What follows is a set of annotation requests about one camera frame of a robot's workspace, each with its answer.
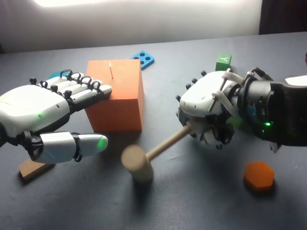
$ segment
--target green letter block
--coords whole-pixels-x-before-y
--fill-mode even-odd
[[[230,68],[231,55],[230,54],[219,54],[216,61],[215,71],[226,71]]]

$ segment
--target wooden mallet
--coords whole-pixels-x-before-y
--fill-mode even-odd
[[[130,145],[124,149],[121,155],[121,162],[136,181],[147,182],[151,180],[154,175],[150,161],[190,132],[190,126],[185,125],[182,130],[169,137],[146,154],[140,146]]]

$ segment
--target orange box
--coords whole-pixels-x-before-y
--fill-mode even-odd
[[[86,75],[112,86],[108,100],[85,109],[94,132],[142,130],[144,90],[140,60],[89,61]]]

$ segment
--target wooden handle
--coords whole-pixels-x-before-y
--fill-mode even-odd
[[[155,157],[159,156],[160,153],[162,153],[163,151],[171,147],[177,141],[184,138],[190,132],[191,132],[190,126],[188,125],[184,126],[182,130],[172,135],[167,140],[162,142],[160,145],[156,146],[155,148],[150,150],[148,153],[146,153],[146,157],[148,158],[149,161],[153,160]]]

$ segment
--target robotic hand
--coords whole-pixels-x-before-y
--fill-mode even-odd
[[[111,86],[70,69],[39,84],[31,78],[30,83],[0,96],[0,146],[22,145],[41,163],[79,162],[106,148],[107,138],[99,134],[53,131],[74,112],[109,98]]]
[[[307,87],[276,83],[259,68],[245,78],[216,71],[193,79],[187,92],[177,96],[177,117],[191,126],[193,137],[217,149],[234,135],[230,117],[243,120],[260,139],[271,142],[276,152],[281,145],[307,146]]]

